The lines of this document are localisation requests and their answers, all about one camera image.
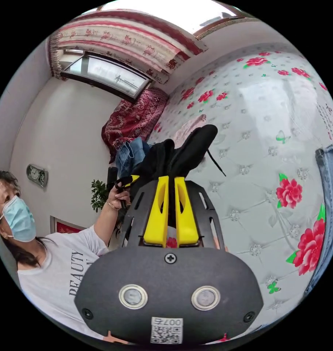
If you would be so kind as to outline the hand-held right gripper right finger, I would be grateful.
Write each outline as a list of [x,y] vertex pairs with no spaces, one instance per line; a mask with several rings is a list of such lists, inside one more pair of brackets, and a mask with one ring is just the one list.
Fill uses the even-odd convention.
[[185,178],[176,177],[175,187],[175,220],[178,247],[198,245],[199,235],[189,198]]

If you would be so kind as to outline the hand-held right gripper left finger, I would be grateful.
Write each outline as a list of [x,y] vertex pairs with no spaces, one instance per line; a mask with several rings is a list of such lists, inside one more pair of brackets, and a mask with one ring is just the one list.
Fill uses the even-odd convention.
[[166,247],[169,213],[169,177],[159,177],[144,232],[147,245]]

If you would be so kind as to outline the person's left hand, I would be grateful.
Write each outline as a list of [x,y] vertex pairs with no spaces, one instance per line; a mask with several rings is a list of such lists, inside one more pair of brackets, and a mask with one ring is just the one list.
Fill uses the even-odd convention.
[[130,192],[128,189],[117,188],[115,185],[109,192],[107,203],[115,210],[120,210],[130,204]]

